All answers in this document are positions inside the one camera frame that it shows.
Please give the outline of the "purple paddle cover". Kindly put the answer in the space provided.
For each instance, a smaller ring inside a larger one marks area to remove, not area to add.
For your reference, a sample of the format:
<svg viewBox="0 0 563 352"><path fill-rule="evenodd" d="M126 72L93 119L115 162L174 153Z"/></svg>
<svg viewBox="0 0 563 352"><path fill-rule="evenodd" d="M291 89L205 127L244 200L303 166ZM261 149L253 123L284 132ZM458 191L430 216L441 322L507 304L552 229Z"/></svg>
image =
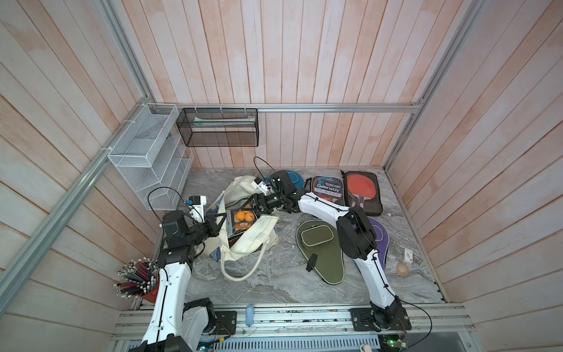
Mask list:
<svg viewBox="0 0 563 352"><path fill-rule="evenodd" d="M386 259L389 250L389 234L387 229L378 221L369 218L369 222L375 232L375 243L378 250L378 259L382 269L386 268Z"/></svg>

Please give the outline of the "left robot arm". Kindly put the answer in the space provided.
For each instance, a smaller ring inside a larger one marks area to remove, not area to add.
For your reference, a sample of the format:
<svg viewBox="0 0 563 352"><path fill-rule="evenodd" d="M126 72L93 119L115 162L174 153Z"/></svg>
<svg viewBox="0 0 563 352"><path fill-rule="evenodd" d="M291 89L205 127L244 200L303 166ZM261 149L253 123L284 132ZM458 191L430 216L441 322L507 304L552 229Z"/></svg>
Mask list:
<svg viewBox="0 0 563 352"><path fill-rule="evenodd" d="M227 214L213 214L189 225L183 211L161 223L164 246L158 255L158 296L142 342L134 351L196 351L204 334L214 333L216 314L210 299L185 302L196 247L219 235Z"/></svg>

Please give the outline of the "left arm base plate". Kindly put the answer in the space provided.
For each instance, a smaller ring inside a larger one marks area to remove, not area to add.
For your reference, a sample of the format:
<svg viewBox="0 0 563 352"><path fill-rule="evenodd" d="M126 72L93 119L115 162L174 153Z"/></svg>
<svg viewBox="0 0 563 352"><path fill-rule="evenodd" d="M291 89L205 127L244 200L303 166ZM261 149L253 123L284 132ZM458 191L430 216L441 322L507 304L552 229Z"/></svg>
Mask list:
<svg viewBox="0 0 563 352"><path fill-rule="evenodd" d="M210 334L232 335L236 333L237 317L236 311L210 315L203 307L191 308L183 314L181 336L188 340Z"/></svg>

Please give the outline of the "green paddle cover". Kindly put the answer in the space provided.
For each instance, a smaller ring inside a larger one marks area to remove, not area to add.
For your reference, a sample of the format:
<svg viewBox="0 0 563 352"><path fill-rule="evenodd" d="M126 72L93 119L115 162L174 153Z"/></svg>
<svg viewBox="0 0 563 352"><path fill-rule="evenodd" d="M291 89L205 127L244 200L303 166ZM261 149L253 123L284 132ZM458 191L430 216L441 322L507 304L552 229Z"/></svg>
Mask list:
<svg viewBox="0 0 563 352"><path fill-rule="evenodd" d="M308 272L314 271L328 285L344 280L343 253L333 226L320 220L305 221L296 231L296 241Z"/></svg>

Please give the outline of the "red paddle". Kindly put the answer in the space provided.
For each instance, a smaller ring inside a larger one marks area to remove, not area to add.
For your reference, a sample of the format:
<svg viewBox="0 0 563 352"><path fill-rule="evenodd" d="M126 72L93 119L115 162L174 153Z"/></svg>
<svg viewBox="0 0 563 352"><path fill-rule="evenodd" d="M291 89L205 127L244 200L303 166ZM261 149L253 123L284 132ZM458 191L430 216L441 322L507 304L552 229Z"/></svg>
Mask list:
<svg viewBox="0 0 563 352"><path fill-rule="evenodd" d="M368 216L380 216L384 210L376 174L360 171L341 171L344 200L347 207L359 206Z"/></svg>

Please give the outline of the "teal paddle cover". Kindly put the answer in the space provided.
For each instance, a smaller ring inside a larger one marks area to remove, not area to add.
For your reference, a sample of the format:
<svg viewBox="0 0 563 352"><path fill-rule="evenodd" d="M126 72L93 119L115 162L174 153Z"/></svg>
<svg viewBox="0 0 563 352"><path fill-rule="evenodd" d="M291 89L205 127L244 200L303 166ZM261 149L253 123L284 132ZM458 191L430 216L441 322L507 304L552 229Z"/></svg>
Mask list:
<svg viewBox="0 0 563 352"><path fill-rule="evenodd" d="M274 179L277 179L278 176L281 176L284 172L287 173L296 189L301 189L305 186L304 178L293 170L277 170L268 176L268 180L273 183Z"/></svg>

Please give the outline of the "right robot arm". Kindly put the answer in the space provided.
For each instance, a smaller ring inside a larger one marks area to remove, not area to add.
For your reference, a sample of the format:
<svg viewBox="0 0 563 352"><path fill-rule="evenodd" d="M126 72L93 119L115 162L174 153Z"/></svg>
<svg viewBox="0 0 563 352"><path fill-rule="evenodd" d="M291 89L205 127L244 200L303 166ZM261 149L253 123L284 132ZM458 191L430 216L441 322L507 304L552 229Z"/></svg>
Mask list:
<svg viewBox="0 0 563 352"><path fill-rule="evenodd" d="M302 212L336 228L342 252L354 261L369 291L371 308L362 330L412 329L403 301L391 289L381 267L376 233L361 207L340 206L304 188L297 189L286 171L274 173L272 180L252 177L251 185L257 194L248 203L254 204L258 214L271 214L275 209Z"/></svg>

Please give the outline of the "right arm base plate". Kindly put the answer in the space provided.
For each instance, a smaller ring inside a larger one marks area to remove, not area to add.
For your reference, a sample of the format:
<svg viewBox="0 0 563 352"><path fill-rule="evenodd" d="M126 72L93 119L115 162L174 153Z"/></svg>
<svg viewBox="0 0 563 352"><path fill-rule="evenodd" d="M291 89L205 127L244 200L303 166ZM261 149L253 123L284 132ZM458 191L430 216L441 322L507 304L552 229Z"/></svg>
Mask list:
<svg viewBox="0 0 563 352"><path fill-rule="evenodd" d="M379 308L353 308L349 313L354 331L412 330L404 308L397 312Z"/></svg>

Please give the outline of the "Deerway paddle set clear case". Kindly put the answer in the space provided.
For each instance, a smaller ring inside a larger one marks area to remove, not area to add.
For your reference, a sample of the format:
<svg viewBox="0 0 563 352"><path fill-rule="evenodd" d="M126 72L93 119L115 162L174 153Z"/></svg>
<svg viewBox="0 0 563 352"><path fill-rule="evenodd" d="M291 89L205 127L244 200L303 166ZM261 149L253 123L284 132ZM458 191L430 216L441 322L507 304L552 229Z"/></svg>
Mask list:
<svg viewBox="0 0 563 352"><path fill-rule="evenodd" d="M305 186L317 197L337 205L344 205L344 183L338 177L316 175L306 180Z"/></svg>

